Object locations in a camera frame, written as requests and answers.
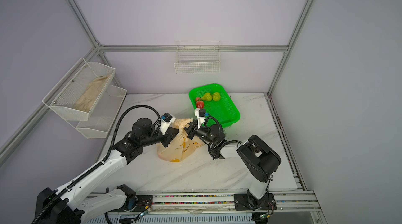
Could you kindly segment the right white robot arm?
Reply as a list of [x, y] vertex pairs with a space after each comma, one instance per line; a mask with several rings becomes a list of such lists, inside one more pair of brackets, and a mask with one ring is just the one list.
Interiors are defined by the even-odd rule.
[[260, 137], [252, 135], [244, 142], [226, 140], [220, 124], [204, 127], [199, 126], [196, 121], [190, 122], [184, 131], [189, 139], [198, 137], [207, 144], [208, 153], [214, 160], [239, 157], [253, 176], [247, 192], [233, 196], [236, 210], [277, 209], [274, 195], [269, 192], [269, 185], [282, 160]]

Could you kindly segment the beige plastic bag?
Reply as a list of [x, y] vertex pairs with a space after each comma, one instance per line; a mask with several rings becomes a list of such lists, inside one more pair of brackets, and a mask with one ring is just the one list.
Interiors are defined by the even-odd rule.
[[166, 148], [161, 143], [157, 144], [157, 154], [160, 159], [169, 162], [181, 162], [204, 146], [204, 143], [198, 137], [195, 136], [193, 139], [189, 139], [184, 131], [184, 128], [189, 126], [192, 121], [192, 118], [182, 118], [176, 119], [171, 124], [171, 127], [179, 132]]

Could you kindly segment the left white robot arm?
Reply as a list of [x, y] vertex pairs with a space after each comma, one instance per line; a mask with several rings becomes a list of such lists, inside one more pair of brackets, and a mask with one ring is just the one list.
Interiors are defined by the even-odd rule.
[[111, 210], [142, 210], [151, 200], [142, 201], [128, 185], [119, 185], [101, 196], [87, 199], [87, 196], [118, 170], [130, 164], [143, 153], [146, 146], [157, 143], [167, 147], [179, 133], [171, 127], [175, 117], [164, 114], [158, 129], [148, 118], [138, 119], [124, 138], [115, 142], [99, 162], [81, 175], [51, 190], [45, 188], [39, 193], [36, 202], [34, 224], [81, 224]]

